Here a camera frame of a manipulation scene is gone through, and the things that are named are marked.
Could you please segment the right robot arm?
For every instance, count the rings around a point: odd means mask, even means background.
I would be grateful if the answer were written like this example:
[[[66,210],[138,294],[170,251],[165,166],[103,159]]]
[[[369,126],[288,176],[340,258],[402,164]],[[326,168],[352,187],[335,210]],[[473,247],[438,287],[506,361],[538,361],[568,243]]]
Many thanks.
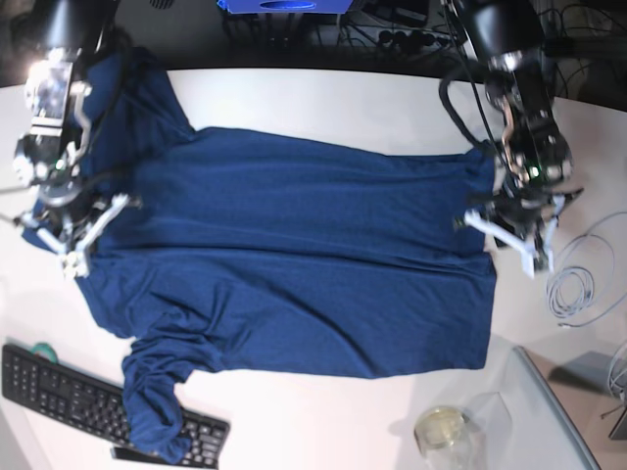
[[[30,127],[18,140],[14,169],[25,187],[36,189],[41,207],[13,222],[57,254],[88,248],[128,203],[126,196],[95,194],[120,168],[92,176],[80,168],[95,150],[128,70],[130,40],[115,27],[118,7],[116,1],[36,1],[12,31],[34,55],[24,87]],[[113,52],[121,55],[113,95],[100,116],[90,117],[84,109],[93,91],[88,69]]]

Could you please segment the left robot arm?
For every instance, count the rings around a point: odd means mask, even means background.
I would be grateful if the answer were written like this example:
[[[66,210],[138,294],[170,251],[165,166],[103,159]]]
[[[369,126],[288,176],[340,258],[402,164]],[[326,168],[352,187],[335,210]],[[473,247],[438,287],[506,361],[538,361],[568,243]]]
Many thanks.
[[[555,189],[571,176],[573,162],[543,76],[540,20],[528,1],[442,6],[459,64],[440,82],[441,102],[466,140],[505,173],[499,188],[470,195],[460,222],[491,235],[500,247],[546,254],[560,214],[580,193]],[[480,141],[469,131],[449,97],[459,76],[483,78],[486,98],[503,118],[500,134],[489,132]]]

